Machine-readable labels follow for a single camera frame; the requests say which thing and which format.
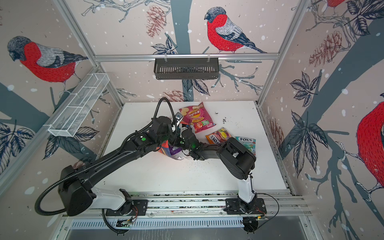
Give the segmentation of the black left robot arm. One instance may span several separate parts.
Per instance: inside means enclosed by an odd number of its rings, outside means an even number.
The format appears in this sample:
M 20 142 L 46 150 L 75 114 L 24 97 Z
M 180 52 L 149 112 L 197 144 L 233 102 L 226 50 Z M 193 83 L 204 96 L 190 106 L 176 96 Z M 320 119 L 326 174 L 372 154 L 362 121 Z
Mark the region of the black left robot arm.
M 65 167 L 58 193 L 67 215 L 76 216 L 88 209 L 107 209 L 121 216 L 133 214 L 133 200 L 126 190 L 103 190 L 96 188 L 96 184 L 124 165 L 160 149 L 177 132 L 170 119 L 160 116 L 148 131 L 135 132 L 119 149 L 88 166 Z

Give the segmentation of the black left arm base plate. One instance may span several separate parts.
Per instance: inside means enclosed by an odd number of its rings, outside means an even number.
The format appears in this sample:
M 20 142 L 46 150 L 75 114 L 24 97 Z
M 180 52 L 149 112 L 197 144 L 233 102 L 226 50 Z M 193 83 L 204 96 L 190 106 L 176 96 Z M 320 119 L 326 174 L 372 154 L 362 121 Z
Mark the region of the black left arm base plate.
M 145 216 L 148 203 L 148 200 L 130 200 L 118 210 L 107 209 L 105 215 L 108 217 Z

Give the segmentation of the red paper gift bag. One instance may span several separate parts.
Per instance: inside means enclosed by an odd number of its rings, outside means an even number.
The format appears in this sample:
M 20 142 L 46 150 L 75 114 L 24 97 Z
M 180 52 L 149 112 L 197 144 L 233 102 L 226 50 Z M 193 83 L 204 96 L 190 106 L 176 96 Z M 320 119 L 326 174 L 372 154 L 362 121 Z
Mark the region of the red paper gift bag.
M 174 160 L 184 160 L 187 159 L 187 156 L 183 153 L 183 149 L 173 146 L 169 141 L 165 141 L 159 150 L 160 153 L 166 155 L 169 158 Z

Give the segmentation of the purple Fox's berries bag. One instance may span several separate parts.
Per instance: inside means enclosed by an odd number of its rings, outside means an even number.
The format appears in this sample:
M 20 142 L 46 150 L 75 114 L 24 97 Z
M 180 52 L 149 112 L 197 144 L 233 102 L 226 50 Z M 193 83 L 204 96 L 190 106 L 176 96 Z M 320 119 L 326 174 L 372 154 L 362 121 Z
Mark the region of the purple Fox's berries bag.
M 175 156 L 180 153 L 183 149 L 180 147 L 169 145 L 169 151 L 171 156 Z

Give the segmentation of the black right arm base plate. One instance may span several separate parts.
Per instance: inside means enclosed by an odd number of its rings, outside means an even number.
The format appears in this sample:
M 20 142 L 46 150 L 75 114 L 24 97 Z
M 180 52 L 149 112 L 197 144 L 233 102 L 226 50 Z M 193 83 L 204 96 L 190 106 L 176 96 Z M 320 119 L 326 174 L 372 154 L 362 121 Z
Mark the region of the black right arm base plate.
M 224 212 L 228 215 L 267 214 L 265 202 L 261 198 L 254 198 L 250 203 L 246 203 L 240 198 L 226 199 L 225 201 Z

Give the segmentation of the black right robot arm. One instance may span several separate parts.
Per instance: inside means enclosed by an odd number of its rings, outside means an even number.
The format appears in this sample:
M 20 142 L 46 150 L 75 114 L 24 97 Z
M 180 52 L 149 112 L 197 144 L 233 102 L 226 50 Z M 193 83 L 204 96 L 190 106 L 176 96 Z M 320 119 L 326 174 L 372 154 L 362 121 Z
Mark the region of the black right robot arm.
M 255 168 L 256 156 L 238 140 L 231 137 L 223 143 L 200 142 L 192 130 L 181 132 L 178 146 L 187 150 L 194 160 L 219 159 L 227 170 L 238 180 L 238 198 L 226 207 L 229 214 L 256 214 L 257 193 L 253 190 L 251 171 Z

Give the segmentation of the teal Fox's candy bag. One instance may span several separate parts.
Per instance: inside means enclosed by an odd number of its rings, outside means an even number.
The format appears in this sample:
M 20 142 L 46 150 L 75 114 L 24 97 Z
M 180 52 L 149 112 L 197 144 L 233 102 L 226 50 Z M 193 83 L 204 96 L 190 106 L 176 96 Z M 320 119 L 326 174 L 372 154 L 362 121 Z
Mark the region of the teal Fox's candy bag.
M 247 137 L 236 136 L 236 140 L 245 146 L 253 155 L 256 156 L 256 140 Z

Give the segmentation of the orange Fox's candy bag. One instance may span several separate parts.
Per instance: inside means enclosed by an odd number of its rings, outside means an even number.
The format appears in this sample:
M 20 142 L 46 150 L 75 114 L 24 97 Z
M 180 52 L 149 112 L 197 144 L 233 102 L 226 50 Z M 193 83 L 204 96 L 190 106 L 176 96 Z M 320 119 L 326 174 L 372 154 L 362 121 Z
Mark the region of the orange Fox's candy bag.
M 224 143 L 231 137 L 232 135 L 225 128 L 220 128 L 219 130 L 206 135 L 206 139 L 212 145 Z

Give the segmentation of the pink Lay's chips bag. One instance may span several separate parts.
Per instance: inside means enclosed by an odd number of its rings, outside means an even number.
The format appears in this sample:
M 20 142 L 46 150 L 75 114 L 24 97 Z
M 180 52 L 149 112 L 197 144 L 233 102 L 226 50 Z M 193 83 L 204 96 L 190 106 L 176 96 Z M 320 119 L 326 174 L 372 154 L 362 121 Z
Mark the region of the pink Lay's chips bag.
M 191 125 L 195 129 L 195 133 L 208 130 L 216 125 L 203 102 L 196 106 L 180 108 L 179 111 L 183 116 L 182 123 Z

